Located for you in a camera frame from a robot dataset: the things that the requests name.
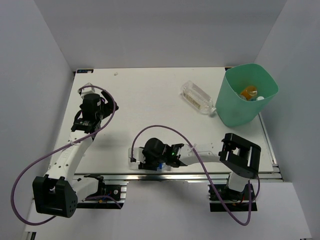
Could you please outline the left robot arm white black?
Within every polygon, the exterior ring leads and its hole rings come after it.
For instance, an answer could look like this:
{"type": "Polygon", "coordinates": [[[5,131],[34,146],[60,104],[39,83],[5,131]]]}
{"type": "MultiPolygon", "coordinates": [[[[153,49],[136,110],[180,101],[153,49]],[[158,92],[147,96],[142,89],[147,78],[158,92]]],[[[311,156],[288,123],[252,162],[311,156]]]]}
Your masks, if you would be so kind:
{"type": "Polygon", "coordinates": [[[74,117],[67,142],[56,162],[44,176],[37,176],[32,183],[36,211],[40,214],[70,218],[80,202],[88,197],[99,200],[105,196],[103,176],[87,174],[74,180],[76,169],[93,143],[97,132],[102,129],[105,118],[118,110],[113,98],[102,91],[81,89],[80,110],[74,117]]]}

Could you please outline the orange juice bottle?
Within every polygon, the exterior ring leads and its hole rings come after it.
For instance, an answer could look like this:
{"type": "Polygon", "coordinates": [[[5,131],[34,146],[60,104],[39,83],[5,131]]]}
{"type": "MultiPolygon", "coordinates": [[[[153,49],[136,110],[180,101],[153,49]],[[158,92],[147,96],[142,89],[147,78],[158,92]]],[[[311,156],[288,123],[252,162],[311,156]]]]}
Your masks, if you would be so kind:
{"type": "Polygon", "coordinates": [[[247,86],[241,93],[240,97],[243,100],[250,101],[252,98],[255,98],[258,95],[258,90],[255,86],[247,86]]]}

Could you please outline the clear bottle blue green label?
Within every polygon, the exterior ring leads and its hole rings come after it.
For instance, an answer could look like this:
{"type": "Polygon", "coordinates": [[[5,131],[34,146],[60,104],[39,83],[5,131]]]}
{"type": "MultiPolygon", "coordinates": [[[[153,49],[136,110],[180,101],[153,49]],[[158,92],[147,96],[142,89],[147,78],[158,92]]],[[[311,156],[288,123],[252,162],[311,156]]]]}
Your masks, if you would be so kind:
{"type": "Polygon", "coordinates": [[[250,100],[252,101],[252,102],[254,102],[254,101],[261,101],[261,100],[264,100],[265,98],[263,97],[263,96],[258,96],[258,97],[255,97],[255,98],[251,98],[250,100]]]}

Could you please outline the clear bottle dark blue label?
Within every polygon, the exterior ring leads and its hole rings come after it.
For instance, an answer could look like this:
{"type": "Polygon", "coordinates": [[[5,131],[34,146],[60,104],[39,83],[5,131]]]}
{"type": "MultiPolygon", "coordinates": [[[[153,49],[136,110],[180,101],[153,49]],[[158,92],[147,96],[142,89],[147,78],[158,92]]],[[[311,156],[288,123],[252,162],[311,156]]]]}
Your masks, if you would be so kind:
{"type": "Polygon", "coordinates": [[[153,167],[145,167],[142,166],[140,167],[141,163],[139,161],[137,162],[129,162],[128,167],[130,170],[135,170],[135,171],[140,171],[140,172],[145,172],[145,173],[166,173],[166,172],[171,172],[172,167],[168,166],[164,163],[160,163],[156,169],[153,167]]]}

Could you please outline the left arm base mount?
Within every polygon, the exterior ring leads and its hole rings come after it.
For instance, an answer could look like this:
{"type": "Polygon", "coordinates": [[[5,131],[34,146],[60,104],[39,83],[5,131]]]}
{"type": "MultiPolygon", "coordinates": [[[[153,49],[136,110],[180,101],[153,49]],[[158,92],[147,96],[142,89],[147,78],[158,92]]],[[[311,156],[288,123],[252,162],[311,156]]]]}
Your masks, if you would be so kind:
{"type": "Polygon", "coordinates": [[[75,176],[72,188],[78,199],[78,209],[121,209],[124,205],[127,182],[105,179],[99,174],[75,176]]]}

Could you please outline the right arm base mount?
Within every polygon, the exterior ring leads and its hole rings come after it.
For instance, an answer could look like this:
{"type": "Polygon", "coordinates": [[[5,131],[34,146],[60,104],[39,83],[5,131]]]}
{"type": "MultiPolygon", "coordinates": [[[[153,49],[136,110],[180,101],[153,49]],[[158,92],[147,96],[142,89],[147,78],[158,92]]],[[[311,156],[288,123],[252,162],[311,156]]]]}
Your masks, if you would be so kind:
{"type": "MultiPolygon", "coordinates": [[[[249,193],[248,184],[245,186],[242,192],[237,192],[227,188],[226,184],[215,184],[214,185],[222,198],[225,205],[231,212],[248,212],[249,211],[249,197],[251,196],[251,210],[253,212],[258,211],[256,203],[256,195],[251,185],[251,191],[249,193]]],[[[208,185],[208,194],[209,194],[209,207],[210,211],[213,213],[225,212],[225,208],[218,199],[216,193],[214,192],[211,185],[208,185]]]]}

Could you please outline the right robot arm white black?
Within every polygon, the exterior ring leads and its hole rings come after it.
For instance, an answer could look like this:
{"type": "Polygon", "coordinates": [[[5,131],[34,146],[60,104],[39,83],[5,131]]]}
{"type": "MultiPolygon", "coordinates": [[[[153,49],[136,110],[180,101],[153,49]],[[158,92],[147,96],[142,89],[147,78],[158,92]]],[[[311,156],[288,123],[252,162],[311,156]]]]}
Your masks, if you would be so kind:
{"type": "Polygon", "coordinates": [[[230,170],[225,192],[233,200],[243,195],[249,180],[259,176],[261,147],[234,133],[225,134],[220,151],[212,143],[168,145],[154,137],[129,152],[130,161],[147,171],[157,171],[160,165],[181,168],[201,162],[222,163],[230,170]]]}

